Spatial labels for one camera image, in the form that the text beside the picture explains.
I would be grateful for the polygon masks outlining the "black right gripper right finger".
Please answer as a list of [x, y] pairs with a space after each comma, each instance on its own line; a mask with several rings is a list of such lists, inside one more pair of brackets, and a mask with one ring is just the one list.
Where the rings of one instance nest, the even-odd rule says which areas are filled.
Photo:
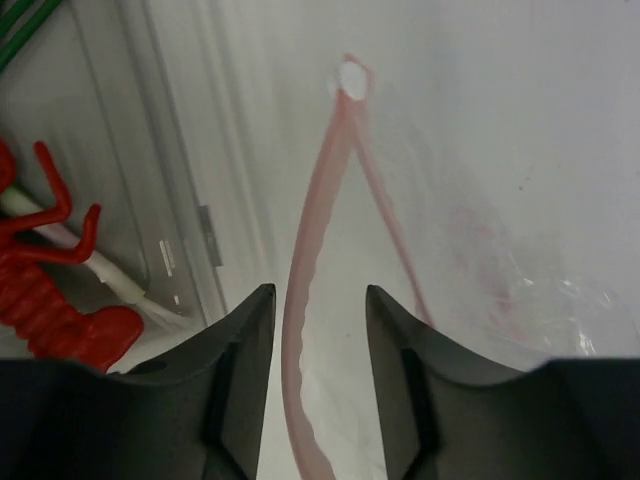
[[522, 373], [366, 293], [391, 479], [635, 479], [639, 363], [558, 359]]

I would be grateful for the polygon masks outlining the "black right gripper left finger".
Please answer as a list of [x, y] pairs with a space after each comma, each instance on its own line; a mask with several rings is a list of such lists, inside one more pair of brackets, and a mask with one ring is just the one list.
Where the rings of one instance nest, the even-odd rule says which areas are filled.
[[253, 479], [275, 328], [264, 284], [226, 317], [125, 374], [1, 364], [5, 479]]

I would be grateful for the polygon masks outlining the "red toy lobster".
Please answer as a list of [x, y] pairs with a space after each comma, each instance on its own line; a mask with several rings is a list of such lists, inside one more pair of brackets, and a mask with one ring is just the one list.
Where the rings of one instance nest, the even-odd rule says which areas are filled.
[[125, 306], [78, 311], [41, 268], [43, 263], [76, 265], [89, 259], [96, 246], [100, 205], [89, 208], [82, 236], [72, 248], [30, 245], [17, 238], [19, 233], [67, 220], [73, 209], [48, 146], [38, 141], [34, 152], [56, 203], [37, 213], [1, 218], [1, 323], [12, 327], [38, 359], [72, 359], [106, 372], [138, 340], [144, 321]]

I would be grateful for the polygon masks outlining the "clear zip top bag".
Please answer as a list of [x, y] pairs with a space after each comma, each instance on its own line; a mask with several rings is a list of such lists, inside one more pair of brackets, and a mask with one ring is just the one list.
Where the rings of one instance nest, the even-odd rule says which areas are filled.
[[637, 192], [610, 138], [540, 97], [478, 133], [429, 132], [359, 59], [335, 94], [296, 234], [281, 385], [305, 479], [387, 475], [366, 293], [519, 372], [639, 363]]

